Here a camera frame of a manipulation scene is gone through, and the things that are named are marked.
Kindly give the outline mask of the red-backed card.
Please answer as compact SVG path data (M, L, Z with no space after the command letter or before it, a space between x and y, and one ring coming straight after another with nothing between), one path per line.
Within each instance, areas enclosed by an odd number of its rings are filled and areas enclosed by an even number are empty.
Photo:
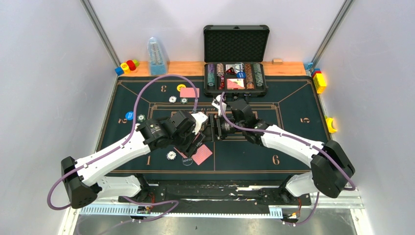
M199 88L181 88L180 90L180 97L181 98L199 98L200 96L200 89Z
M196 153L191 156L191 158L197 165L201 165L212 154L213 152L205 144L203 144L198 148Z

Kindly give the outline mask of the white-blue poker chip stack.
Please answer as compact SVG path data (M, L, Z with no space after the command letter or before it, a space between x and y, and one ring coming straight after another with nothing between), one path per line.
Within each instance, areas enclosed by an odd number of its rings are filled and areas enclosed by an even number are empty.
M177 154L174 151L169 151L166 155L166 158L168 160L174 160L176 159L176 157L177 157Z

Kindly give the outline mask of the yellow big blind button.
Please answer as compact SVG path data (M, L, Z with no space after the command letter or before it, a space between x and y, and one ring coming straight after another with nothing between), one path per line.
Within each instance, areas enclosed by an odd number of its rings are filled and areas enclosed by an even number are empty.
M184 88L186 88L186 85L184 85L184 84L179 84L178 86L177 86L177 91L178 92L180 92L182 89L184 89Z

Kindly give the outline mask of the blue small blind button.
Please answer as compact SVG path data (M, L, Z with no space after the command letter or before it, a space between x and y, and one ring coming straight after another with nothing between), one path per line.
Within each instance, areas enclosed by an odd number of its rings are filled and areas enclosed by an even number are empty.
M125 119L126 120L133 120L135 118L134 112L129 111L125 114Z

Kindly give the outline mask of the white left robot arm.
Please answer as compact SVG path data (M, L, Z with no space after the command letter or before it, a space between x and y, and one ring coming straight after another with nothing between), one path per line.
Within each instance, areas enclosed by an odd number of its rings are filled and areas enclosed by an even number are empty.
M207 121L208 116L202 112L190 114L180 110L171 117L136 124L132 133L89 156L77 160L64 158L61 173L70 206L79 209L96 199L115 196L145 202L150 189L142 177L109 177L107 174L134 158L170 145L190 157L196 151L195 139Z

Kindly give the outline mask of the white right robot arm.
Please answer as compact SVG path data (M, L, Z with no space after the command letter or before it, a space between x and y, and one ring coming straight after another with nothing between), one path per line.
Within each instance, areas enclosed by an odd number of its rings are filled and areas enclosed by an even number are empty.
M218 110L219 118L213 126L214 140L240 131L248 142L280 151L311 169L287 177L278 187L283 203L290 205L309 193L321 192L327 197L337 198L343 190L355 190L351 180L355 168L338 142L313 141L289 133L256 118L251 107L241 99L226 103L217 96L211 104Z

